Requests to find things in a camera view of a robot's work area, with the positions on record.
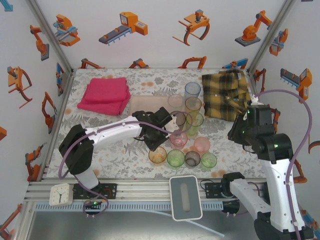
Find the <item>white wall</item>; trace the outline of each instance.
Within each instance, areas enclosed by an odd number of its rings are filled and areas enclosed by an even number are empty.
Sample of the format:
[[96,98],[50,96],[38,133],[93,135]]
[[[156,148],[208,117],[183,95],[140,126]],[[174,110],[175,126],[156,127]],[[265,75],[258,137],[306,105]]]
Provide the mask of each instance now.
[[[191,57],[207,56],[205,68],[221,68],[230,62],[249,58],[249,63],[262,41],[243,47],[235,42],[244,29],[253,25],[256,14],[262,10],[274,20],[283,0],[121,0],[121,1],[77,1],[39,0],[38,4],[46,20],[53,23],[56,15],[69,18],[78,28],[79,42],[73,46],[61,46],[73,68],[81,65],[81,59],[107,68],[128,68],[133,61],[142,58],[152,68],[179,67]],[[204,40],[189,36],[187,46],[172,36],[183,39],[186,27],[178,21],[194,14],[198,9],[210,19],[210,30]],[[121,25],[121,12],[132,12],[148,25],[148,35],[139,33],[121,37],[110,46],[99,42],[99,38]],[[196,34],[201,35],[204,27]],[[261,24],[257,36],[266,36],[267,26]]]
[[[288,38],[284,49],[278,56],[267,52],[258,69],[266,69],[265,90],[286,89],[298,94],[295,87],[287,85],[280,80],[281,68],[300,75],[303,70],[309,68],[312,73],[312,85],[309,87],[309,98],[306,100],[311,108],[313,125],[311,130],[311,142],[320,139],[320,79],[319,79],[319,1],[297,1],[289,16],[282,24],[280,30],[288,28]],[[265,103],[281,111],[278,124],[278,132],[286,133],[293,143],[295,151],[306,133],[308,127],[308,115],[304,106],[296,98],[285,93],[271,93],[261,97]],[[308,142],[303,146],[297,159],[302,165],[304,175],[308,178],[305,184],[296,184],[297,198],[301,206],[317,221],[320,221],[320,208],[318,204],[320,192],[320,147],[316,146],[308,154]]]
[[[28,171],[25,154],[31,153],[39,145],[50,141],[48,127],[42,114],[42,101],[45,91],[49,93],[59,110],[62,95],[58,97],[56,85],[56,64],[58,58],[51,48],[49,59],[41,61],[36,48],[36,38],[30,33],[30,25],[39,27],[25,1],[10,0],[12,12],[0,7],[1,58],[0,58],[0,126],[7,130],[7,136],[0,141],[0,224],[17,208],[24,199],[28,186]],[[48,40],[39,33],[42,41]],[[21,67],[29,75],[32,87],[25,90],[31,102],[19,109],[25,100],[18,91],[8,93],[7,67]],[[23,86],[28,85],[22,78]],[[47,113],[53,109],[46,106]],[[41,156],[35,161],[40,164],[46,156],[48,144],[42,149]]]

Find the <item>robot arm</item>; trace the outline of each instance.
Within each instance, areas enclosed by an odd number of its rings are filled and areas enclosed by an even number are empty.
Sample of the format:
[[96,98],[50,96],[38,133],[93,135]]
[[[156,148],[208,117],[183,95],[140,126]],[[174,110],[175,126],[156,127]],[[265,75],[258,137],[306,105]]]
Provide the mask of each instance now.
[[[68,171],[76,176],[86,188],[93,189],[99,184],[91,168],[94,150],[102,144],[136,137],[144,141],[150,150],[155,151],[169,138],[170,134],[141,124],[141,122],[174,132],[179,129],[176,125],[176,118],[176,116],[171,116],[164,107],[161,107],[155,113],[136,111],[132,116],[104,126],[83,128],[80,124],[75,125],[59,146],[59,151],[63,157],[67,154],[65,163]],[[69,150],[76,141],[79,142]]]
[[[270,107],[253,102],[245,115],[237,116],[228,133],[229,140],[252,146],[260,159],[268,184],[270,205],[257,196],[240,173],[225,174],[221,181],[222,191],[225,195],[235,195],[243,203],[254,219],[260,240],[297,239],[295,226],[301,239],[310,239],[313,231],[305,226],[299,212],[292,171],[289,184],[291,200],[286,190],[286,174],[293,157],[292,144],[286,134],[275,134],[271,116]],[[289,201],[292,201],[296,222],[292,222]]]

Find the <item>plaid shirt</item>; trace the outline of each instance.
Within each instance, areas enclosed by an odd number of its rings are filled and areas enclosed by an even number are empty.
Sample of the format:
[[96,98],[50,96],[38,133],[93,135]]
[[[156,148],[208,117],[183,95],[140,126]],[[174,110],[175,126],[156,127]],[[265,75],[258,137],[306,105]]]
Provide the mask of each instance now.
[[202,84],[205,116],[234,121],[247,110],[250,94],[243,71],[231,69],[202,75]]

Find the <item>pink cup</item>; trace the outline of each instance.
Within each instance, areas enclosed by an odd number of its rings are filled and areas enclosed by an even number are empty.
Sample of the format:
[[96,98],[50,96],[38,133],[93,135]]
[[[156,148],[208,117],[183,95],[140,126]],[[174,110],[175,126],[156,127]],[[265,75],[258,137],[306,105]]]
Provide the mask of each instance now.
[[185,133],[182,133],[182,134],[179,134],[179,135],[172,134],[170,136],[170,141],[171,141],[171,147],[173,149],[181,150],[187,144],[188,136]]
[[200,136],[200,137],[197,137],[195,140],[194,140],[194,148],[195,148],[195,151],[200,155],[202,156],[204,153],[208,152],[209,149],[210,149],[210,141],[208,138],[204,137],[204,136]]

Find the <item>clock face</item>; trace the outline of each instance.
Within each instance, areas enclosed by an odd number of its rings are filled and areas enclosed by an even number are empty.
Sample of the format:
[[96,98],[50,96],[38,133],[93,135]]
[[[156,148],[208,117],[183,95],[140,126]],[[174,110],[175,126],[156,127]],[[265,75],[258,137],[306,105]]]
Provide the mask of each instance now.
[[72,196],[70,196],[70,186],[67,183],[55,185],[50,191],[49,203],[51,206],[60,206],[70,204],[72,202]]

